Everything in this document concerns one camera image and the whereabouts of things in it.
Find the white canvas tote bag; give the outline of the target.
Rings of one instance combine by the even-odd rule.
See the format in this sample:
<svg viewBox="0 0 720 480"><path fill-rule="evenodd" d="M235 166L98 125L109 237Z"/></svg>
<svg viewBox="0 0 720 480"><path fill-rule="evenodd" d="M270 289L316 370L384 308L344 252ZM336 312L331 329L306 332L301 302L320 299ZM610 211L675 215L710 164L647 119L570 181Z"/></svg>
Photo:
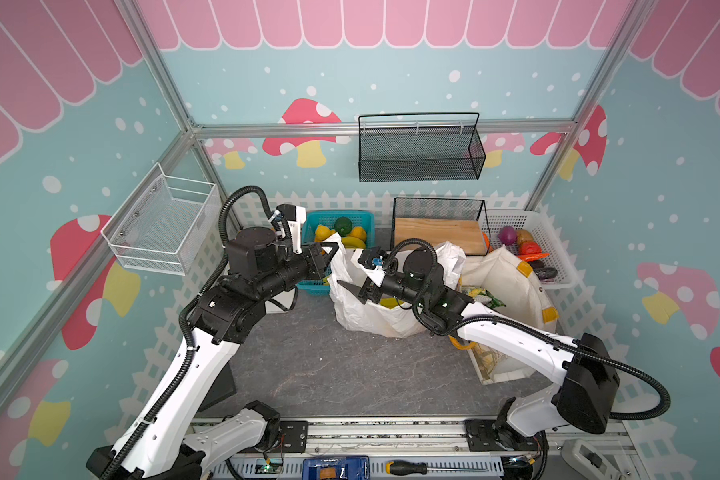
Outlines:
<svg viewBox="0 0 720 480"><path fill-rule="evenodd" d="M504 247L482 257L468 257L460 278L460 286L464 285L489 290L506 304L494 309L505 316L545 332L556 330L558 311L530 263ZM529 366L484 344L474 342L466 351L483 385L521 380L533 374Z"/></svg>

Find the white plastic grocery bag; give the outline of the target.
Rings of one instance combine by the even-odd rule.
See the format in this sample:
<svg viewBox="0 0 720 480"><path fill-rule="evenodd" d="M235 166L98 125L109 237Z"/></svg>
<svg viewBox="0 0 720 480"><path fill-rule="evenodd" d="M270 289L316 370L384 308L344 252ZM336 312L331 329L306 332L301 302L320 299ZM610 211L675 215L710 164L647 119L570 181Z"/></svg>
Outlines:
<svg viewBox="0 0 720 480"><path fill-rule="evenodd" d="M463 249L450 242L435 247L438 262L443 267L445 285L456 288L461 272L466 263ZM371 333L388 338L407 338L425 332L414 317L408 302L398 302L393 297L383 295L380 302L368 300L363 304L350 291L339 284L339 280L362 286L367 275L363 272L354 257L361 250L339 247L332 258L328 277L330 298L334 303L336 319L347 330Z"/></svg>

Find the green snack bag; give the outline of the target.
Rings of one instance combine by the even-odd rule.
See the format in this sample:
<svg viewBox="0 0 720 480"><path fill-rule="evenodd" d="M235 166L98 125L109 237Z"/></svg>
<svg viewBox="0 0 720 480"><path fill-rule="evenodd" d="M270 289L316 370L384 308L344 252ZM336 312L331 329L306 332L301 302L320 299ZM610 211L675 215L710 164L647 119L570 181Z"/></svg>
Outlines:
<svg viewBox="0 0 720 480"><path fill-rule="evenodd" d="M506 307L506 304L503 301L485 288L464 285L461 288L461 292L488 308L497 309Z"/></svg>

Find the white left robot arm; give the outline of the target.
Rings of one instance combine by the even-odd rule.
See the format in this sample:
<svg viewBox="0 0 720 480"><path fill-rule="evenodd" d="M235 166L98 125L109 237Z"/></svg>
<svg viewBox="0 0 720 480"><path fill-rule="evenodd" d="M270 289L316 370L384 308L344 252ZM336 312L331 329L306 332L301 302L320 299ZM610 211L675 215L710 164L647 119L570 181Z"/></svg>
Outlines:
<svg viewBox="0 0 720 480"><path fill-rule="evenodd" d="M267 453L282 438L280 415L260 401L198 436L188 433L221 371L278 295L322 277L338 249L301 243L306 210L281 204L265 212L269 227L225 240L226 259L180 312L183 340L134 424L86 467L99 479L199 479L232 455Z"/></svg>

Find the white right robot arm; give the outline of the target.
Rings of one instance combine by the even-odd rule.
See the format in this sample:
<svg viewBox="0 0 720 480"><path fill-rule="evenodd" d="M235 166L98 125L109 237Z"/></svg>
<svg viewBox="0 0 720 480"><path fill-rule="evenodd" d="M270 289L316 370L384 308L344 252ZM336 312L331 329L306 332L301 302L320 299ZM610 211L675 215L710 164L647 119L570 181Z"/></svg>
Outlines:
<svg viewBox="0 0 720 480"><path fill-rule="evenodd" d="M511 397L492 424L505 450L539 440L549 429L572 426L599 435L612 420L650 420L671 405L667 388L651 375L612 359L603 341L545 332L498 313L446 285L435 249L413 240L415 250L403 262L379 247L336 254L334 282L360 303L392 297L408 305L414 319L434 336L459 337L508 355L546 377L550 384L525 397ZM655 406L637 412L613 409L621 374L628 374L658 395Z"/></svg>

